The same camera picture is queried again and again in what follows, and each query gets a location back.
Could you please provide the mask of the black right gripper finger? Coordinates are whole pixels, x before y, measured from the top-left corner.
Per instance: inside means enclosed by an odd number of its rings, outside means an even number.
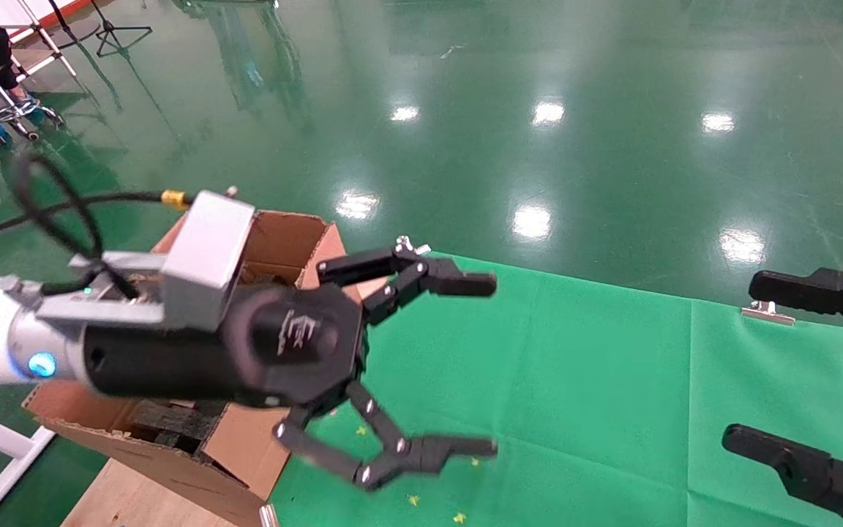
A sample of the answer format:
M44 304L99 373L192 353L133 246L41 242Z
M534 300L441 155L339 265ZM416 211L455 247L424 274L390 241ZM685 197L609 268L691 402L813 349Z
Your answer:
M843 317L843 271L819 268L799 277L762 270L750 281L749 295L755 301Z
M722 446L771 467L786 493L843 518L843 460L758 428L729 425Z

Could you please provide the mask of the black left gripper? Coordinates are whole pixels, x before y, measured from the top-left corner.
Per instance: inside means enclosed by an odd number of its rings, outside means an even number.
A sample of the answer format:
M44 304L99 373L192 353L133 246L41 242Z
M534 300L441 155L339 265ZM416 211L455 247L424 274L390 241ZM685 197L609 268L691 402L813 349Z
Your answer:
M274 439L293 456L364 491L380 490L404 474L440 474L453 457L495 457L498 444L490 438L402 433L356 381L365 369L366 324L378 326L423 293L490 297L495 274L464 272L452 259L396 244L321 261L317 276L318 289L241 287L214 332L88 326L87 380L109 397L291 408L274 427ZM341 289L389 277L361 304ZM344 400L382 446L372 460L307 433L317 411Z

